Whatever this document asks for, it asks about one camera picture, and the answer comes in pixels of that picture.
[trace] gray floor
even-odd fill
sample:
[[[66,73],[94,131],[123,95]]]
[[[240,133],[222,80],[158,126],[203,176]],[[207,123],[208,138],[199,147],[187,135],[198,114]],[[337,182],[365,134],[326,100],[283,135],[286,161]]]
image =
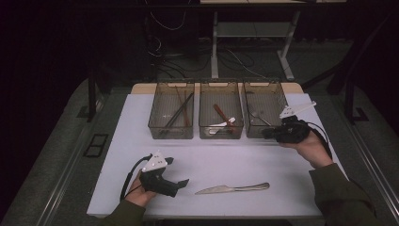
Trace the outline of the gray floor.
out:
[[[281,40],[222,40],[219,43],[219,77],[259,76],[243,69],[231,52],[247,67],[263,76],[283,77],[276,51],[282,46]],[[303,83],[338,63],[351,45],[350,41],[294,42],[288,54],[292,62],[295,82]],[[205,42],[202,54],[195,58],[180,57],[179,52],[168,50],[173,55],[159,71],[159,77],[210,77],[208,61],[209,45]],[[372,197],[378,218],[384,225],[397,225],[395,217],[386,202],[381,187],[375,182],[363,162],[361,150],[372,154],[393,190],[399,190],[395,172],[399,170],[399,139],[371,105],[367,96],[356,89],[355,106],[361,107],[369,121],[347,123],[343,116],[343,93],[329,96],[325,92],[328,79],[320,82],[307,92],[317,103],[316,110],[325,126],[331,143],[340,158],[347,175],[358,182]],[[40,157],[24,182],[14,203],[8,210],[1,225],[96,225],[98,219],[86,214],[92,191],[97,182],[107,147],[112,140],[124,100],[131,88],[114,88],[99,100],[99,113],[93,122],[81,118],[82,109],[88,104],[87,84],[81,84],[72,95],[64,114],[49,137]],[[108,134],[105,150],[100,158],[82,156],[94,134]],[[295,226],[322,226],[320,219],[290,219]],[[230,221],[219,225],[270,225],[265,221]]]

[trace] hand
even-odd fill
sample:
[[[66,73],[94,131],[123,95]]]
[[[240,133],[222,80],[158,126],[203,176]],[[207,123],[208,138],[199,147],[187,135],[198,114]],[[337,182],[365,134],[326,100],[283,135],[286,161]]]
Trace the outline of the hand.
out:
[[[317,135],[311,131],[304,140],[300,143],[280,143],[281,147],[293,148],[298,153],[311,163],[315,169],[328,166],[333,163],[328,156],[326,149],[323,147],[322,141]]]
[[[140,174],[141,171],[137,174],[135,180],[132,182],[132,185],[129,189],[130,193],[125,197],[125,200],[141,207],[146,207],[150,200],[156,196],[156,193],[153,191],[145,191],[139,179]]]

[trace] white table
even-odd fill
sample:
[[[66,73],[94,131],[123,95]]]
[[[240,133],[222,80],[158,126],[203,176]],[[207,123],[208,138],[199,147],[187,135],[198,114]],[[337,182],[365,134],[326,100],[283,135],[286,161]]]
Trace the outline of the white table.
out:
[[[309,95],[301,93],[288,93],[286,98],[289,105],[311,101]],[[174,158],[164,178],[174,183],[190,181],[175,198],[157,195],[148,205],[145,218],[322,217],[313,202],[308,173],[311,166],[295,150],[264,139],[247,138],[245,130],[240,139],[200,139],[197,123],[193,139],[154,140],[147,126],[152,99],[153,94],[128,95],[88,207],[89,215],[109,215],[119,203],[121,188],[132,166],[141,157],[159,150],[164,157]],[[198,121],[198,94],[194,112],[194,121]],[[298,117],[323,127],[314,108]],[[332,147],[331,151],[341,167]],[[194,195],[210,186],[252,186],[263,182],[270,183],[270,187],[261,191]]]

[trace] utensil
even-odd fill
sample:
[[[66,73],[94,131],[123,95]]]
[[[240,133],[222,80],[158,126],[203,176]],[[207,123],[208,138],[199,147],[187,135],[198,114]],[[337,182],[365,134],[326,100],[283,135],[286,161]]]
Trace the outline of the utensil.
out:
[[[172,124],[177,120],[179,117],[180,113],[182,113],[183,109],[187,106],[188,102],[190,101],[191,97],[194,95],[192,92],[190,95],[188,95],[187,99],[185,99],[184,103],[179,107],[179,109],[174,113],[172,118],[168,121],[168,123],[165,125],[164,128],[159,132],[159,137],[165,137],[165,135],[168,133],[168,128],[172,126]]]
[[[227,126],[229,127],[234,127],[234,124],[229,121],[229,119],[226,117],[226,115],[223,113],[222,109],[220,109],[219,105],[214,104],[214,109],[216,112],[219,114],[219,116],[227,123]]]
[[[235,122],[235,118],[230,118],[229,122],[231,122],[231,123]],[[227,125],[226,122],[223,122],[223,123],[220,123],[220,124],[209,125],[210,127],[206,127],[204,133],[205,133],[205,135],[207,137],[213,136],[213,135],[215,135],[217,133],[217,131],[222,129],[220,127],[224,127],[226,125]]]
[[[179,98],[180,105],[183,105],[183,100],[182,100],[182,97],[180,96],[179,90],[177,89],[177,87],[175,87],[175,89],[176,89],[176,92],[177,92],[177,96]],[[190,124],[190,120],[188,119],[187,107],[186,106],[184,106],[184,108],[183,108],[183,114],[184,114],[184,125],[188,126]]]
[[[233,191],[250,191],[250,190],[263,190],[270,187],[269,183],[263,183],[256,186],[239,186],[239,187],[229,187],[229,186],[214,186],[203,189],[196,193],[196,195],[202,194],[213,194],[213,193],[225,193]]]
[[[259,116],[258,112],[255,111],[251,105],[248,106],[248,111],[249,114],[253,117],[253,118],[257,118],[260,119],[261,121],[263,121],[264,123],[266,123],[267,125],[272,125],[270,124],[270,122],[266,121],[265,119],[263,119],[262,117]]]

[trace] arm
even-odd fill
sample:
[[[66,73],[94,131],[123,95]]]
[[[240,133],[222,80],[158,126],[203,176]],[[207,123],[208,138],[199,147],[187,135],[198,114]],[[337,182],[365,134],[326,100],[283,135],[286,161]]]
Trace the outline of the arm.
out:
[[[280,146],[296,149],[315,168],[310,171],[314,200],[327,225],[381,225],[367,194],[346,179],[314,132],[300,143]]]
[[[120,202],[112,214],[102,219],[99,224],[100,226],[142,225],[142,219],[146,210],[145,206],[155,197],[156,193],[144,190],[138,179],[140,173],[141,171],[132,182],[125,199]]]

